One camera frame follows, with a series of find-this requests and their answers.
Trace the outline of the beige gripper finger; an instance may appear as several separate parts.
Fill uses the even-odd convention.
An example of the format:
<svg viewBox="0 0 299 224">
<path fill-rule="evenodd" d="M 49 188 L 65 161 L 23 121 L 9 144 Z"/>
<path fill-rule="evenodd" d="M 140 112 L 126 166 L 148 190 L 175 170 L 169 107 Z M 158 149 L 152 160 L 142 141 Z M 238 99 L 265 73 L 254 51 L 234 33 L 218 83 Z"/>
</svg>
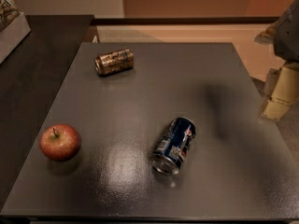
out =
<svg viewBox="0 0 299 224">
<path fill-rule="evenodd" d="M 261 116 L 280 120 L 299 99 L 299 63 L 270 69 L 263 90 Z"/>
</svg>

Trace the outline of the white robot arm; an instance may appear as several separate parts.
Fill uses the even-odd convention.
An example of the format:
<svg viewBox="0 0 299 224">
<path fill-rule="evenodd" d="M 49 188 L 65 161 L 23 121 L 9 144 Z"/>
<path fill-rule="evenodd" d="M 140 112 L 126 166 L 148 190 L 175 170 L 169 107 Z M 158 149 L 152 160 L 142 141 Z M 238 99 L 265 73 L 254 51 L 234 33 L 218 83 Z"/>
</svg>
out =
<svg viewBox="0 0 299 224">
<path fill-rule="evenodd" d="M 280 120 L 299 99 L 299 0 L 278 19 L 273 46 L 285 63 L 278 70 L 269 70 L 261 115 Z"/>
</svg>

